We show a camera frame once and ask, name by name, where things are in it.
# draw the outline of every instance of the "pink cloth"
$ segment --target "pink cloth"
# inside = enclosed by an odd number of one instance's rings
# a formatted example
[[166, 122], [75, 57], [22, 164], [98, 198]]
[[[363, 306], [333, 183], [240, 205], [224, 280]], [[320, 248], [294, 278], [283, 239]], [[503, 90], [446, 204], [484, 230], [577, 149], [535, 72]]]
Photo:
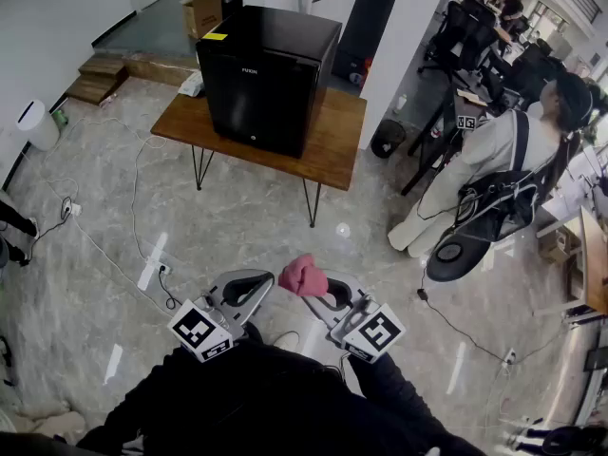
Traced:
[[320, 297], [329, 289], [327, 277], [314, 266], [311, 254], [299, 256], [285, 267], [278, 276], [278, 285], [300, 296]]

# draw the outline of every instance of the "black trash bin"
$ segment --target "black trash bin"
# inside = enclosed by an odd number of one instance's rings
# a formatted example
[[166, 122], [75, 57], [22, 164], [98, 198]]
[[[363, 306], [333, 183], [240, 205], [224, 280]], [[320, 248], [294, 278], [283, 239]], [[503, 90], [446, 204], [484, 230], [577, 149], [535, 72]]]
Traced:
[[382, 159], [390, 157], [406, 140], [406, 129], [395, 120], [383, 120], [371, 139], [371, 151]]

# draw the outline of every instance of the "black bag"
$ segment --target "black bag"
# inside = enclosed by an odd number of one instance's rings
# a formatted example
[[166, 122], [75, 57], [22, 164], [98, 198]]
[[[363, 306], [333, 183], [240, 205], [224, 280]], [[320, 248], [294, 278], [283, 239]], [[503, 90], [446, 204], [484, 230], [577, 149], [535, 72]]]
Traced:
[[509, 170], [488, 174], [461, 189], [454, 225], [428, 260], [427, 275], [432, 280], [447, 282], [465, 276], [484, 258], [492, 242], [534, 221], [544, 197], [548, 164], [522, 171], [530, 124], [525, 113], [513, 112], [517, 126]]

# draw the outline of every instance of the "white cylindrical bin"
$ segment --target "white cylindrical bin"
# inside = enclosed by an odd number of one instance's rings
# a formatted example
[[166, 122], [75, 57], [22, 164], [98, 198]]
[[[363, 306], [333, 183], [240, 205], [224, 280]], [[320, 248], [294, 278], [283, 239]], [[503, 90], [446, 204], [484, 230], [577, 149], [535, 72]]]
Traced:
[[19, 115], [16, 124], [31, 144], [40, 150], [50, 150], [59, 140], [57, 124], [40, 100], [32, 100]]

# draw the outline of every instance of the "wooden step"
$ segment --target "wooden step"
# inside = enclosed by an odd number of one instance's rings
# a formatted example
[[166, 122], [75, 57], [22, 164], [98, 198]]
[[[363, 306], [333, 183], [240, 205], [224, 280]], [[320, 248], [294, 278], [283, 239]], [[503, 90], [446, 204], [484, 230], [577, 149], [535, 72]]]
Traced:
[[103, 76], [84, 75], [72, 83], [67, 89], [66, 95], [82, 102], [98, 105], [111, 95], [122, 82], [114, 78]]
[[84, 76], [101, 76], [112, 78], [121, 83], [128, 77], [128, 72], [122, 59], [95, 55], [78, 68]]

